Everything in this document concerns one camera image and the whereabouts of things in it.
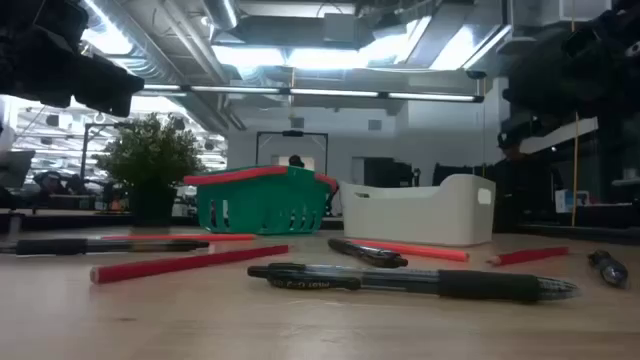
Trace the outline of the green plant in black pot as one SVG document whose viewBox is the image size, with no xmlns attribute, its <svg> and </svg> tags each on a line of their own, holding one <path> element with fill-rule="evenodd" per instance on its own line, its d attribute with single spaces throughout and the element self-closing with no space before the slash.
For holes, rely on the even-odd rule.
<svg viewBox="0 0 640 360">
<path fill-rule="evenodd" d="M 196 135 L 150 113 L 126 121 L 118 135 L 94 156 L 96 166 L 123 186 L 128 194 L 133 224 L 167 227 L 171 224 L 176 186 L 204 169 Z"/>
</svg>

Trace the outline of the long white light bar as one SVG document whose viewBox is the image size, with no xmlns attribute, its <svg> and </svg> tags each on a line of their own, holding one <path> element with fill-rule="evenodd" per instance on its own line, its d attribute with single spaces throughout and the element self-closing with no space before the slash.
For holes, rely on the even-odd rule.
<svg viewBox="0 0 640 360">
<path fill-rule="evenodd" d="M 278 96 L 325 96 L 349 97 L 379 100 L 451 102 L 451 103 L 482 103 L 485 99 L 480 95 L 461 95 L 445 93 L 416 93 L 416 92 L 388 92 L 367 90 L 335 90 L 314 88 L 272 88 L 272 87 L 241 87 L 241 86 L 191 86 L 150 84 L 143 88 L 146 92 L 187 93 L 208 92 L 219 94 L 242 95 L 278 95 Z"/>
</svg>

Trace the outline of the black aluminium table frame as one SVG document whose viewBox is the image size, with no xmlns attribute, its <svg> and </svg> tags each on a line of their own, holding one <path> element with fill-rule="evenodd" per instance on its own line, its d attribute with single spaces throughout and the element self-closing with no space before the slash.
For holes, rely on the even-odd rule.
<svg viewBox="0 0 640 360">
<path fill-rule="evenodd" d="M 130 215 L 80 215 L 68 214 L 45 215 L 21 214 L 21 228 L 29 231 L 62 230 L 90 227 L 130 226 L 133 218 Z M 513 229 L 513 233 L 572 240 L 594 241 L 626 246 L 640 247 L 640 228 L 594 228 L 525 224 Z"/>
</svg>

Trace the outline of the black clear ballpoint pen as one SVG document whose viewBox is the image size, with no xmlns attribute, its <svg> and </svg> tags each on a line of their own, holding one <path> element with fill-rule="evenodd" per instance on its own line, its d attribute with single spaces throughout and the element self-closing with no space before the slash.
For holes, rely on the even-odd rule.
<svg viewBox="0 0 640 360">
<path fill-rule="evenodd" d="M 395 269 L 408 265 L 408 260 L 394 251 L 358 245 L 351 241 L 335 238 L 330 238 L 327 244 L 338 253 L 354 257 L 374 267 Z"/>
<path fill-rule="evenodd" d="M 196 240 L 98 240 L 46 239 L 0 243 L 0 254 L 16 256 L 70 256 L 116 252 L 188 252 L 208 248 L 207 241 Z"/>
<path fill-rule="evenodd" d="M 596 250 L 587 256 L 589 265 L 595 269 L 601 279 L 614 288 L 624 289 L 628 284 L 628 269 L 609 252 Z"/>
<path fill-rule="evenodd" d="M 247 275 L 272 286 L 296 290 L 381 290 L 468 300 L 521 303 L 556 301 L 579 295 L 577 285 L 530 274 L 469 270 L 374 269 L 332 265 L 271 263 L 250 266 Z"/>
</svg>

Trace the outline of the green basket with orange rim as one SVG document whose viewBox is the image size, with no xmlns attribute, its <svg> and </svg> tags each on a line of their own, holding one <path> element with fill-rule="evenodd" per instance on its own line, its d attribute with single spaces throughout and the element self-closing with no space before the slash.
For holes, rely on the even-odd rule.
<svg viewBox="0 0 640 360">
<path fill-rule="evenodd" d="M 212 233 L 316 232 L 337 193 L 335 179 L 300 167 L 270 165 L 190 175 L 199 224 Z"/>
</svg>

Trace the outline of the white box with blue print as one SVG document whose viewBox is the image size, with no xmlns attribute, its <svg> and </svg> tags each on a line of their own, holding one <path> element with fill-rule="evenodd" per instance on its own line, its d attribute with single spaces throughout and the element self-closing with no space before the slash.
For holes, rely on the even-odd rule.
<svg viewBox="0 0 640 360">
<path fill-rule="evenodd" d="M 573 194 L 572 190 L 562 189 L 556 190 L 554 194 L 555 211 L 557 214 L 572 213 L 575 206 L 589 206 L 590 193 L 588 191 L 579 190 Z"/>
</svg>

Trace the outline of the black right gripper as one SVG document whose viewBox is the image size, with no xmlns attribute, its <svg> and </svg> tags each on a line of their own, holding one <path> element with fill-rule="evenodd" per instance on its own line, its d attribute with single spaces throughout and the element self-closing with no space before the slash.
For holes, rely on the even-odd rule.
<svg viewBox="0 0 640 360">
<path fill-rule="evenodd" d="M 562 44 L 563 72 L 589 106 L 618 103 L 640 108 L 640 0 L 616 0 L 581 25 Z M 518 58 L 508 71 L 504 99 L 536 115 L 570 113 L 564 92 L 562 58 L 533 54 Z"/>
</svg>

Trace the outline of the black metal gantry frame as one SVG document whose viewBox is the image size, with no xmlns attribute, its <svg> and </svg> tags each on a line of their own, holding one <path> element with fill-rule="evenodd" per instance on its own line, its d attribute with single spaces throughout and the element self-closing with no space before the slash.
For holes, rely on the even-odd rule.
<svg viewBox="0 0 640 360">
<path fill-rule="evenodd" d="M 328 175 L 329 160 L 329 134 L 323 132 L 304 132 L 300 130 L 283 130 L 283 131 L 257 131 L 255 135 L 255 165 L 260 165 L 259 154 L 261 150 L 260 138 L 262 135 L 280 135 L 282 137 L 304 137 L 304 136 L 320 136 L 324 138 L 324 174 Z"/>
</svg>

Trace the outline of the white plastic bin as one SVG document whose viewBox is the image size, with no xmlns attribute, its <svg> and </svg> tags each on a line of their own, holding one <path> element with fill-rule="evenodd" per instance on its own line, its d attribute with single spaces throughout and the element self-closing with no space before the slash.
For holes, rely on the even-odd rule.
<svg viewBox="0 0 640 360">
<path fill-rule="evenodd" d="M 379 188 L 339 184 L 349 238 L 449 247 L 492 240 L 495 183 L 450 175 L 438 186 Z"/>
</svg>

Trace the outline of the red pencil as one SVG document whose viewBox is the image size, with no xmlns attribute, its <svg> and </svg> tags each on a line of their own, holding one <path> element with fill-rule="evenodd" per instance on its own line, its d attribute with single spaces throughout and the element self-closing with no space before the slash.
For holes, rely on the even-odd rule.
<svg viewBox="0 0 640 360">
<path fill-rule="evenodd" d="M 287 245 L 278 245 L 207 255 L 131 262 L 94 267 L 91 269 L 89 277 L 93 284 L 101 285 L 165 273 L 241 262 L 273 255 L 281 255 L 288 252 L 289 247 Z"/>
<path fill-rule="evenodd" d="M 531 261 L 542 260 L 550 257 L 565 256 L 569 254 L 568 247 L 551 247 L 520 250 L 512 253 L 495 255 L 487 260 L 488 264 L 494 267 L 506 266 L 511 264 L 526 263 Z"/>
</svg>

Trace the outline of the black background equipment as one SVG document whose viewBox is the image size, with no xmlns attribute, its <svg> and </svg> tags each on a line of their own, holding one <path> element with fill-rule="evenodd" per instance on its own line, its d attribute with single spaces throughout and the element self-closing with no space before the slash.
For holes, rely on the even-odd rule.
<svg viewBox="0 0 640 360">
<path fill-rule="evenodd" d="M 493 165 L 449 166 L 437 163 L 432 175 L 432 185 L 440 186 L 447 177 L 455 174 L 469 174 L 480 176 L 491 181 L 495 180 L 495 169 Z"/>
<path fill-rule="evenodd" d="M 364 159 L 364 185 L 379 188 L 415 187 L 420 184 L 421 170 L 393 158 Z"/>
</svg>

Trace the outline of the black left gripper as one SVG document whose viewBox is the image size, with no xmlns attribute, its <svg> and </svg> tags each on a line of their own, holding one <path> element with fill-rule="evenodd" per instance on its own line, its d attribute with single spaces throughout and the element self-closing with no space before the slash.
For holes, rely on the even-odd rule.
<svg viewBox="0 0 640 360">
<path fill-rule="evenodd" d="M 66 108 L 74 81 L 77 102 L 128 117 L 144 79 L 103 57 L 80 56 L 88 20 L 80 0 L 0 0 L 0 95 Z"/>
</svg>

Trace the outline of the grey computer monitor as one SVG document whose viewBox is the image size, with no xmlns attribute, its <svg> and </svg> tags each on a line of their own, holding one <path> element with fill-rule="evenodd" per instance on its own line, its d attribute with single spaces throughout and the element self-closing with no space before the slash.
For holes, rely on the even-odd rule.
<svg viewBox="0 0 640 360">
<path fill-rule="evenodd" d="M 0 151 L 0 186 L 21 188 L 31 168 L 35 151 Z"/>
</svg>

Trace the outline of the orange pencil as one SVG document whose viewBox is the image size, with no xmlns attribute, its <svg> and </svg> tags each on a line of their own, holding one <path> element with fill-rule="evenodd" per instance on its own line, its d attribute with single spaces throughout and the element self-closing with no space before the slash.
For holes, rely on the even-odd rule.
<svg viewBox="0 0 640 360">
<path fill-rule="evenodd" d="M 440 249 L 422 245 L 398 244 L 371 240 L 353 240 L 353 243 L 362 246 L 394 251 L 402 255 L 437 258 L 457 262 L 468 262 L 470 258 L 469 254 L 465 251 Z"/>
<path fill-rule="evenodd" d="M 166 235 L 120 235 L 104 236 L 101 240 L 193 240 L 207 242 L 250 241 L 256 238 L 253 234 L 166 234 Z"/>
</svg>

